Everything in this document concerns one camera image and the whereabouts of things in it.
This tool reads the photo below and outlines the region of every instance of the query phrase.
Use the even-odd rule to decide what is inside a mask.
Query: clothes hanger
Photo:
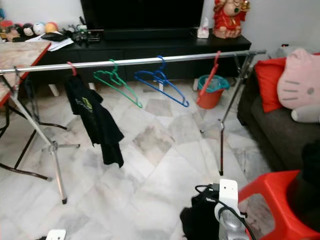
[[[100,82],[108,85],[109,87],[117,90],[119,93],[121,93],[122,95],[124,95],[127,99],[129,99],[131,102],[133,102],[135,105],[137,105],[139,108],[142,108],[142,104],[141,102],[138,101],[138,97],[136,95],[136,93],[132,90],[131,87],[128,86],[128,84],[123,81],[117,71],[118,71],[118,65],[115,63],[114,60],[109,59],[109,61],[112,61],[114,63],[114,69],[110,72],[110,71],[103,71],[103,70],[99,70],[99,71],[95,71],[93,73],[93,77],[97,80],[99,80]],[[130,96],[128,96],[127,94],[125,94],[123,91],[121,91],[120,89],[116,88],[115,86],[113,86],[112,84],[110,84],[109,82],[102,80],[100,74],[108,74],[109,75],[109,79],[115,83],[118,86],[124,86],[126,89],[128,89],[128,91],[134,96],[135,99],[132,99]]]
[[[218,67],[219,67],[219,64],[218,64],[218,58],[221,54],[221,51],[218,51],[216,53],[216,56],[214,58],[214,65],[213,65],[213,68],[210,72],[210,75],[209,77],[207,78],[206,82],[204,83],[203,85],[203,88],[201,89],[200,93],[199,93],[199,97],[197,98],[196,102],[198,103],[200,101],[200,98],[202,97],[203,94],[205,94],[207,88],[209,87],[209,84],[211,83],[212,81],[212,78],[215,76],[217,70],[218,70]]]
[[[163,73],[163,70],[166,67],[166,61],[163,59],[162,56],[157,56],[157,58],[162,59],[162,65],[156,70],[156,71],[137,71],[136,73],[134,73],[134,78],[137,79],[138,81],[150,86],[151,88],[159,91],[160,93],[163,93],[164,95],[166,95],[167,97],[171,98],[172,100],[174,100],[175,102],[177,102],[178,104],[181,104],[184,107],[189,107],[189,102],[186,100],[185,96],[183,95],[183,93],[175,86],[173,85],[166,77],[166,75]],[[159,84],[162,85],[170,85],[172,88],[174,88],[178,94],[182,97],[182,101],[177,100],[176,98],[174,98],[173,96],[169,95],[168,93],[160,90],[159,88],[153,86],[152,84],[146,82],[145,80],[142,79],[143,75],[149,75],[153,77],[153,80],[156,81]]]
[[[67,61],[66,63],[69,64],[69,65],[71,66],[71,68],[72,68],[72,76],[76,76],[76,75],[77,75],[77,70],[76,70],[76,68],[72,65],[72,62]]]

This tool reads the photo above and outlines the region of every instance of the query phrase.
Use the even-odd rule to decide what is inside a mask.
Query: black cabinet
[[[210,34],[208,39],[199,39],[194,32],[189,38],[180,39],[143,39],[143,40],[115,40],[92,43],[89,46],[65,46],[57,51],[47,52],[38,65],[98,62],[126,59],[153,58],[156,56],[179,56],[192,54],[233,52],[249,50],[251,43],[243,36],[233,39],[220,39]],[[213,67],[213,59],[170,62],[166,65],[165,74],[168,79],[194,79],[209,74]],[[126,81],[134,80],[134,73],[139,70],[154,71],[160,64],[142,64],[120,66],[119,76]],[[79,68],[77,72],[86,82],[96,82],[93,72],[97,70],[111,71],[112,67]],[[71,74],[71,70],[31,72],[30,77],[38,84],[56,84],[62,82]],[[217,74],[225,77],[235,77],[237,68],[233,58],[221,58]]]

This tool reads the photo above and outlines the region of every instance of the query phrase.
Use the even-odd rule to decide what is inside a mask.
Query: red stool
[[[320,233],[304,225],[292,212],[287,188],[299,170],[272,172],[259,176],[239,192],[239,203],[254,194],[262,194],[275,221],[275,229],[261,240],[320,240]]]

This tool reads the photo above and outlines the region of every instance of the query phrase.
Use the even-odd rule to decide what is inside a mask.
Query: clothes drying rack
[[[235,101],[237,93],[239,92],[240,86],[243,83],[249,69],[250,65],[256,55],[265,54],[266,50],[245,50],[245,51],[231,51],[231,52],[222,52],[219,55],[219,58],[234,58],[237,70],[238,77],[237,82],[231,96],[231,99],[225,109],[224,115],[220,120],[220,170],[219,173],[222,176],[224,173],[224,130],[225,130],[225,120],[228,116],[228,113],[232,107],[232,104]],[[193,54],[193,55],[180,55],[180,56],[166,56],[163,59],[167,62],[184,62],[184,61],[196,61],[196,60],[205,60],[205,59],[214,59],[216,57],[216,53],[206,53],[206,54]],[[238,57],[246,57],[242,66],[239,64]],[[139,58],[139,59],[127,59],[127,60],[116,60],[116,61],[94,61],[94,62],[78,62],[73,63],[73,67],[75,68],[92,68],[92,67],[112,67],[115,63],[118,66],[129,66],[129,65],[143,65],[143,64],[156,64],[162,63],[162,59],[158,57],[151,58]],[[67,203],[67,196],[65,194],[64,185],[62,181],[61,171],[59,168],[57,150],[58,148],[66,148],[66,147],[78,147],[78,144],[72,145],[59,145],[55,141],[51,141],[40,128],[38,122],[32,118],[29,111],[25,109],[22,103],[18,99],[18,90],[19,84],[17,83],[15,86],[11,86],[5,78],[4,74],[12,74],[12,73],[21,73],[21,72],[39,72],[39,71],[54,71],[54,70],[65,70],[71,69],[72,66],[69,64],[52,64],[52,65],[38,65],[38,66],[28,66],[28,67],[13,67],[9,69],[0,69],[0,82],[3,82],[5,86],[7,86],[10,90],[10,98],[19,108],[19,110],[23,113],[26,119],[30,122],[39,136],[44,140],[44,142],[48,145],[49,152],[53,155],[54,164],[55,164],[55,173],[57,178],[58,188],[61,194],[62,203]]]

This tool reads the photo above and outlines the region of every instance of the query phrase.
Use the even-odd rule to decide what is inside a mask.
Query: red cushion
[[[258,61],[254,66],[262,97],[262,107],[265,113],[283,107],[278,99],[277,85],[279,78],[285,71],[285,66],[285,57]]]

